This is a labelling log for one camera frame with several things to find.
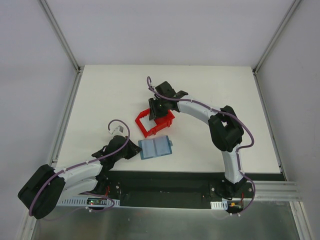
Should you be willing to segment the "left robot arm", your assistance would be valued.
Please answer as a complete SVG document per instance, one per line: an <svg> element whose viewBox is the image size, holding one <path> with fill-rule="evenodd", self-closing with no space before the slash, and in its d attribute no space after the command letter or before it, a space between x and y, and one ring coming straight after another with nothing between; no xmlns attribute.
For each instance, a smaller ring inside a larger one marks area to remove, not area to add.
<svg viewBox="0 0 320 240"><path fill-rule="evenodd" d="M17 197L31 216L42 219L58 203L85 192L107 196L108 172L121 159L129 160L142 151L128 137L115 135L107 145L94 152L91 160L69 167L40 166L18 192Z"/></svg>

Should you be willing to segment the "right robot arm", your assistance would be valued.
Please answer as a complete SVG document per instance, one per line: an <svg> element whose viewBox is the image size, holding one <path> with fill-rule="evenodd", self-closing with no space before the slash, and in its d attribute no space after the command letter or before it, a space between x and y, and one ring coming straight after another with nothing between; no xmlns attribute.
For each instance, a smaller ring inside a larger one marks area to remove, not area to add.
<svg viewBox="0 0 320 240"><path fill-rule="evenodd" d="M243 191L246 183L242 172L242 162L237 148L240 147L243 127L233 118L235 112L232 107L225 106L214 111L211 106L191 99L185 91L176 92L172 86L164 81L153 87L152 80L147 77L147 85L154 97L148 100L150 120L157 120L166 116L169 111L176 111L190 115L207 124L214 146L221 151L224 162L224 182L215 189L215 193L222 198L237 197Z"/></svg>

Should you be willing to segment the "blue leather card holder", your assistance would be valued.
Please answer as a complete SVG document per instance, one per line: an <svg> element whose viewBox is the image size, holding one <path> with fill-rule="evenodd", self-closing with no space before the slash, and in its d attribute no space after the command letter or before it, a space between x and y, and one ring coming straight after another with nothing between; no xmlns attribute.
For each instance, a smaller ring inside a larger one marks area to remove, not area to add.
<svg viewBox="0 0 320 240"><path fill-rule="evenodd" d="M167 135L138 141L141 160L158 158L172 154L173 143Z"/></svg>

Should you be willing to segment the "red plastic bin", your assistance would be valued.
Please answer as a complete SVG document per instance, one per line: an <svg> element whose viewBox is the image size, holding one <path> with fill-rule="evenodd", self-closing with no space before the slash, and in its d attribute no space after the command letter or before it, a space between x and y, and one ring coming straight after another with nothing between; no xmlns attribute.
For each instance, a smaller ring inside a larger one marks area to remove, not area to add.
<svg viewBox="0 0 320 240"><path fill-rule="evenodd" d="M135 119L135 123L145 138L156 135L159 131L165 128L169 128L173 123L173 119L175 118L170 110L166 116L154 120L149 120L149 116L150 109L148 108L140 112Z"/></svg>

